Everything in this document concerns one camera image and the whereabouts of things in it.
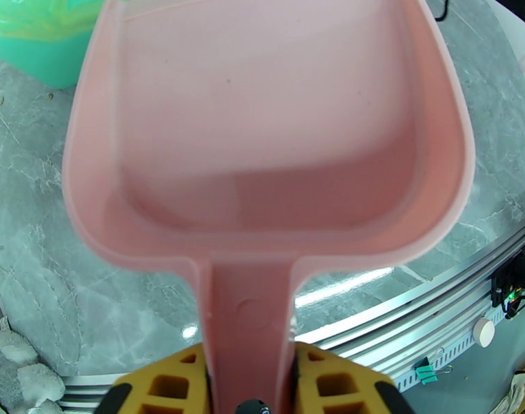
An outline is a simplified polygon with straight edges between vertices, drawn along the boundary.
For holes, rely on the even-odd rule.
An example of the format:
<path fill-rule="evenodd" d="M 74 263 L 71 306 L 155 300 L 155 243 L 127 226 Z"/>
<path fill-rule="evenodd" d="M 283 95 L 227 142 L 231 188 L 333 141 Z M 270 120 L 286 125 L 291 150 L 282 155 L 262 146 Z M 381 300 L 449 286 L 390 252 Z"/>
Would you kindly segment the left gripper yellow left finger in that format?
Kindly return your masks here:
<path fill-rule="evenodd" d="M 121 376 L 94 414 L 212 414 L 203 346 L 195 344 Z"/>

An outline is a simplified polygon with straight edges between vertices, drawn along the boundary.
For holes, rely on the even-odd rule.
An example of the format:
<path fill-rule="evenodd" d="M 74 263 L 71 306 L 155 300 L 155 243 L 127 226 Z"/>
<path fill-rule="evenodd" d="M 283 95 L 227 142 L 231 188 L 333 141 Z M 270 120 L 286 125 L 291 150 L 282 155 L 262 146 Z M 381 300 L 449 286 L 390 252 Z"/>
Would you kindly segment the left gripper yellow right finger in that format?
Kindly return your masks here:
<path fill-rule="evenodd" d="M 412 414 L 389 376 L 311 344 L 295 344 L 294 414 Z"/>

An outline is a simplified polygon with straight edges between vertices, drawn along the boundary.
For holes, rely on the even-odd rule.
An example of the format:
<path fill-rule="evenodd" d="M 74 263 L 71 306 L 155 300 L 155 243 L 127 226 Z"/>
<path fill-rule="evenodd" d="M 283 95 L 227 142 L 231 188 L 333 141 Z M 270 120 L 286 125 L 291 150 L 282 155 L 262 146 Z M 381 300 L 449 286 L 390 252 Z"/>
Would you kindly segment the pink plastic dustpan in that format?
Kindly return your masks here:
<path fill-rule="evenodd" d="M 98 256 L 189 283 L 213 414 L 283 414 L 300 286 L 426 253 L 474 174 L 425 0 L 105 0 L 63 196 Z"/>

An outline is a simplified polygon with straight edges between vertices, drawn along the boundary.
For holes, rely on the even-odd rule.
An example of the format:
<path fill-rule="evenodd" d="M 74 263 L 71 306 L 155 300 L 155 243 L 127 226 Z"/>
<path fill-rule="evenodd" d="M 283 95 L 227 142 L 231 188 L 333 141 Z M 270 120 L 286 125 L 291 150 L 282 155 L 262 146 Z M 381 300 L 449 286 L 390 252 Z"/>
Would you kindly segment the green binder clip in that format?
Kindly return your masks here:
<path fill-rule="evenodd" d="M 424 359 L 416 363 L 414 367 L 417 379 L 422 385 L 427 385 L 439 380 L 440 375 L 446 375 L 453 372 L 453 367 L 447 365 L 443 368 L 438 368 L 437 363 L 445 355 L 444 348 L 440 347 L 430 355 L 425 356 Z"/>

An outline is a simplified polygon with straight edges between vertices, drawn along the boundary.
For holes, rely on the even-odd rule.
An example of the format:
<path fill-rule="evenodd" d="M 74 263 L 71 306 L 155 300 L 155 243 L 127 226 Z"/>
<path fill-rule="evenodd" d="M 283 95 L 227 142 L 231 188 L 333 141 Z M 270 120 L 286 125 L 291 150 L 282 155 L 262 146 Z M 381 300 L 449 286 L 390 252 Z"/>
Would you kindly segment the grey white husky plush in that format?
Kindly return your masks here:
<path fill-rule="evenodd" d="M 64 414 L 62 378 L 30 344 L 0 319 L 0 414 Z"/>

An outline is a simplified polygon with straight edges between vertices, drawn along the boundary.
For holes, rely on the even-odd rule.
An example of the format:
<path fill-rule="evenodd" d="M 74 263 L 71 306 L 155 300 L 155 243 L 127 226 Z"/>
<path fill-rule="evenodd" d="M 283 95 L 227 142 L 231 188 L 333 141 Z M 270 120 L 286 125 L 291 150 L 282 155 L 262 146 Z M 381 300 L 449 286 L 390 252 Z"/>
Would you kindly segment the white and brown cloth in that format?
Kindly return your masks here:
<path fill-rule="evenodd" d="M 507 394 L 489 414 L 525 414 L 525 367 L 515 371 Z"/>

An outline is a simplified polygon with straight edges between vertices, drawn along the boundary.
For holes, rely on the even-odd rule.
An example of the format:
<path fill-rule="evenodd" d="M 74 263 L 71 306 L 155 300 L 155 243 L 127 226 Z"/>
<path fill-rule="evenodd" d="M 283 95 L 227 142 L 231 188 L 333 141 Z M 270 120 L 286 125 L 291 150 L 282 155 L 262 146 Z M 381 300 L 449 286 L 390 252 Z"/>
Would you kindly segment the small circuit board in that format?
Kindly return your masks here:
<path fill-rule="evenodd" d="M 509 294 L 506 301 L 502 304 L 504 318 L 514 318 L 518 314 L 519 310 L 524 307 L 523 302 L 525 302 L 525 289 L 516 288 Z"/>

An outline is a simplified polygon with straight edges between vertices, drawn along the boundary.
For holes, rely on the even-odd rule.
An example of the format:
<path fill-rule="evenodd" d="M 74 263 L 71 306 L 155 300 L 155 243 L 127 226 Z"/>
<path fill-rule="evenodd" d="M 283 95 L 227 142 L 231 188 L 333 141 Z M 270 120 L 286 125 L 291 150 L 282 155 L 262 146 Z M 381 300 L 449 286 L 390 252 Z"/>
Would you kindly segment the green plastic trash bin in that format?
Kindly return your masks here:
<path fill-rule="evenodd" d="M 51 88 L 75 85 L 92 32 L 56 41 L 0 36 L 0 60 Z"/>

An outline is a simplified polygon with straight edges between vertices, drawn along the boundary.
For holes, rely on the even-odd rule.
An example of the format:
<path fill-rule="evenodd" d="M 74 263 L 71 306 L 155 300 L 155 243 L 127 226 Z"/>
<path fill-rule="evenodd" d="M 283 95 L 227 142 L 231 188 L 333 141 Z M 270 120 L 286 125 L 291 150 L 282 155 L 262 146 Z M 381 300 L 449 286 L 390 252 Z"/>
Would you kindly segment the green plastic bin liner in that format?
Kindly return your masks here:
<path fill-rule="evenodd" d="M 33 41 L 73 37 L 93 29 L 104 1 L 0 0 L 0 37 Z"/>

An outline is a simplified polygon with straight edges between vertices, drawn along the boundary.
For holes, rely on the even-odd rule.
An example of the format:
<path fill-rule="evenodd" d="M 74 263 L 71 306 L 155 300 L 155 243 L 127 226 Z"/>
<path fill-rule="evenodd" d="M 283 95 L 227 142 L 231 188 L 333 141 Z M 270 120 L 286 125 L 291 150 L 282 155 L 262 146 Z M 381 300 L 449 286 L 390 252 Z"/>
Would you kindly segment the aluminium mounting rail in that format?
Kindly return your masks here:
<path fill-rule="evenodd" d="M 295 298 L 297 339 L 387 375 L 405 367 L 402 359 L 415 342 L 447 325 L 458 330 L 496 308 L 491 277 L 525 247 L 525 217 L 488 244 L 479 244 L 476 234 L 476 226 L 460 223 L 449 235 L 455 246 L 450 251 L 439 247 L 396 268 L 313 278 Z M 140 300 L 162 308 L 162 324 L 138 308 L 87 299 L 101 318 L 88 330 L 108 333 L 116 342 L 96 339 L 88 351 L 93 365 L 64 377 L 64 414 L 93 414 L 117 378 L 200 341 L 195 299 L 186 283 L 173 275 L 149 275 L 148 284 L 152 292 Z"/>

